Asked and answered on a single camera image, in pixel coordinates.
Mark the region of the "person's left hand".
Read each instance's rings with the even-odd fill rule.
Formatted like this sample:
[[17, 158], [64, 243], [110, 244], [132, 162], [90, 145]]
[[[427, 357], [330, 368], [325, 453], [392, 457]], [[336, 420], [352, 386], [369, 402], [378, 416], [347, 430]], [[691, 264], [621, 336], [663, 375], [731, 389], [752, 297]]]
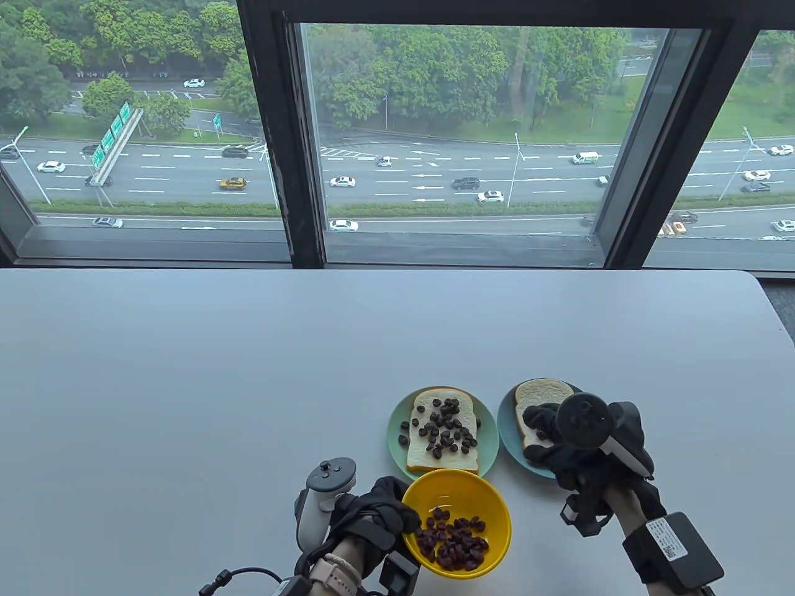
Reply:
[[393, 476], [381, 477], [368, 493], [361, 496], [341, 497], [335, 503], [330, 518], [327, 539], [332, 540], [332, 551], [348, 540], [357, 558], [347, 558], [361, 578], [366, 578], [390, 553], [397, 551], [406, 559], [404, 536], [421, 528], [420, 515], [403, 502], [409, 485]]

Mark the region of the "person's right hand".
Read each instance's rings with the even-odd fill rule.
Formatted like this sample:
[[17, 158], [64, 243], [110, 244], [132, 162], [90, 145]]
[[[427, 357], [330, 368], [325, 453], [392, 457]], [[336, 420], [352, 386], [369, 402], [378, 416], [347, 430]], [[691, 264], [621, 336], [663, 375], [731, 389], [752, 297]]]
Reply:
[[614, 509], [606, 499], [611, 487], [634, 493], [650, 520], [667, 514], [653, 485], [654, 463], [634, 403], [607, 403], [577, 392], [560, 404], [526, 407], [522, 421], [549, 442], [526, 446], [525, 459], [551, 471], [569, 491], [560, 516], [581, 536], [598, 535], [612, 518]]

